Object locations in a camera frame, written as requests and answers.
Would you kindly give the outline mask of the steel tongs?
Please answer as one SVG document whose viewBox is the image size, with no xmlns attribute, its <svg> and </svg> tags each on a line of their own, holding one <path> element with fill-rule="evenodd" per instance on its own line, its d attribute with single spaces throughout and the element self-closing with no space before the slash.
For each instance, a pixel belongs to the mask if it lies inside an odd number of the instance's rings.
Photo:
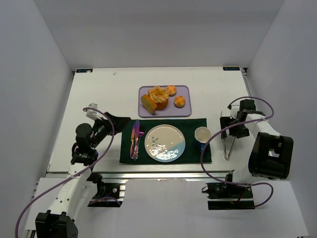
<svg viewBox="0 0 317 238">
<path fill-rule="evenodd" d="M 220 112 L 221 129 L 224 129 L 225 127 L 227 127 L 228 124 L 234 121 L 235 119 L 236 119 L 236 116 L 232 116 L 231 112 L 221 111 Z M 236 137 L 231 136 L 229 134 L 229 130 L 222 132 L 220 137 L 221 137 L 222 145 L 223 145 L 223 156 L 224 156 L 224 159 L 228 161 L 231 156 Z"/>
</svg>

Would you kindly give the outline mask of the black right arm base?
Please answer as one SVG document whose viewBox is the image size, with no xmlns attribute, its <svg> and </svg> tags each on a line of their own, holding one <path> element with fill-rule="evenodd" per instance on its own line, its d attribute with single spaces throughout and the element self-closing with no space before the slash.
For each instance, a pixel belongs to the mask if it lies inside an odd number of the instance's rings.
<svg viewBox="0 0 317 238">
<path fill-rule="evenodd" d="M 210 182 L 202 188 L 202 193 L 207 195 L 209 210 L 255 209 L 251 188 L 222 182 Z"/>
</svg>

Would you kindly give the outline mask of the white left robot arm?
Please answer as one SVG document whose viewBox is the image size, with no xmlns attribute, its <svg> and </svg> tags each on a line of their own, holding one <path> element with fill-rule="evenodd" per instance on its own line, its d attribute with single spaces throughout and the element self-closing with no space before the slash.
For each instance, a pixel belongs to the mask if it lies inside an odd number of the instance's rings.
<svg viewBox="0 0 317 238">
<path fill-rule="evenodd" d="M 121 133 L 131 121 L 130 117 L 116 117 L 108 112 L 97 115 L 99 110 L 87 108 L 87 116 L 94 124 L 82 123 L 75 129 L 75 143 L 66 181 L 47 212 L 39 213 L 35 219 L 39 238 L 76 238 L 75 224 L 80 209 L 87 207 L 91 199 L 101 190 L 100 178 L 92 176 L 92 170 L 101 156 L 96 147 L 107 136 Z"/>
</svg>

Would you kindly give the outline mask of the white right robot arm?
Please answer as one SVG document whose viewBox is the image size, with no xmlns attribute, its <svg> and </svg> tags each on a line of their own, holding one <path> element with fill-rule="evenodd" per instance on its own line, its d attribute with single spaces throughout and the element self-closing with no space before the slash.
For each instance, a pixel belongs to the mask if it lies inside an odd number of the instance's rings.
<svg viewBox="0 0 317 238">
<path fill-rule="evenodd" d="M 281 135 L 268 121 L 268 116 L 257 110 L 251 98 L 240 99 L 228 105 L 229 114 L 220 114 L 224 158 L 228 160 L 236 139 L 252 135 L 255 139 L 245 167 L 231 171 L 228 182 L 254 184 L 263 179 L 286 179 L 290 172 L 294 140 Z"/>
</svg>

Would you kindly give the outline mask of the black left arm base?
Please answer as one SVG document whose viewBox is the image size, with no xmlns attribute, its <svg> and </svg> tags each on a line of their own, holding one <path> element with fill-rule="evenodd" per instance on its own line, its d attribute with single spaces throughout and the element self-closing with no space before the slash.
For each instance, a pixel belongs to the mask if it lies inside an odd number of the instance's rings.
<svg viewBox="0 0 317 238">
<path fill-rule="evenodd" d="M 124 184 L 118 180 L 103 178 L 101 174 L 93 173 L 88 181 L 97 185 L 97 193 L 88 207 L 119 208 L 123 201 Z"/>
</svg>

